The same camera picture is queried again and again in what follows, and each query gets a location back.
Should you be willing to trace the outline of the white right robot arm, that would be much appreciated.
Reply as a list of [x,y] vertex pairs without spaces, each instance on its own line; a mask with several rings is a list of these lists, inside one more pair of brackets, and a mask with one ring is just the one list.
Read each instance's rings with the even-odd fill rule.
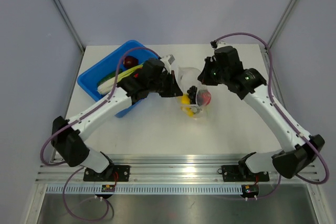
[[321,135],[311,135],[272,95],[269,82],[254,68],[245,69],[239,59],[205,58],[198,80],[206,86],[224,84],[228,90],[247,103],[273,132],[281,149],[275,152],[252,152],[238,165],[239,176],[252,179],[257,173],[276,171],[284,178],[298,176],[304,168],[319,159],[329,178],[329,170],[320,154],[325,144]]

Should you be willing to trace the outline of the red tomato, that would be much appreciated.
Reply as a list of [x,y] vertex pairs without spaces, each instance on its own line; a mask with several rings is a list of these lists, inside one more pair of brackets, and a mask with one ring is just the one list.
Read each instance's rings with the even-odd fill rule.
[[208,90],[199,90],[196,95],[196,104],[198,106],[207,106],[211,102],[211,93]]

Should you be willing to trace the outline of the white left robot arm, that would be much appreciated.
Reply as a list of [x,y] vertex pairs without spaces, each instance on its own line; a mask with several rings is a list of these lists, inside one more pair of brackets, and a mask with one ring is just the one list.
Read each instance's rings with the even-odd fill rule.
[[172,55],[151,58],[85,111],[67,120],[61,116],[54,119],[51,144],[64,162],[70,167],[85,167],[95,182],[116,179],[113,161],[105,153],[88,147],[85,141],[108,118],[145,99],[149,93],[163,98],[181,97],[183,92],[171,68],[173,62]]

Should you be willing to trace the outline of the black grape bunch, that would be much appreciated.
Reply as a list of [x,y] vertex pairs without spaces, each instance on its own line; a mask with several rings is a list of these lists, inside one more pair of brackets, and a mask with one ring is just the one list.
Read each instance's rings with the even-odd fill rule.
[[196,103],[196,95],[197,95],[197,87],[196,86],[191,86],[187,90],[187,96],[188,96],[191,103]]

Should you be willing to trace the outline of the clear zip top bag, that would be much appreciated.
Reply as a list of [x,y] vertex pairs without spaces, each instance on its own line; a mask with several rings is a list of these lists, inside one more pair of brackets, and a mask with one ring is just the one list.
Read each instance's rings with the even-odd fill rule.
[[190,118],[200,120],[208,116],[208,109],[212,99],[207,86],[198,77],[201,71],[192,67],[179,67],[177,84],[183,95],[177,98],[180,109]]

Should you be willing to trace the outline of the yellow mango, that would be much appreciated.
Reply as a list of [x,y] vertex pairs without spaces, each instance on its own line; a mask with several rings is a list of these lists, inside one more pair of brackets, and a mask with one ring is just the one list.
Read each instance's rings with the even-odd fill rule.
[[189,117],[193,117],[195,115],[195,107],[191,104],[191,100],[187,94],[184,94],[181,97],[181,110]]

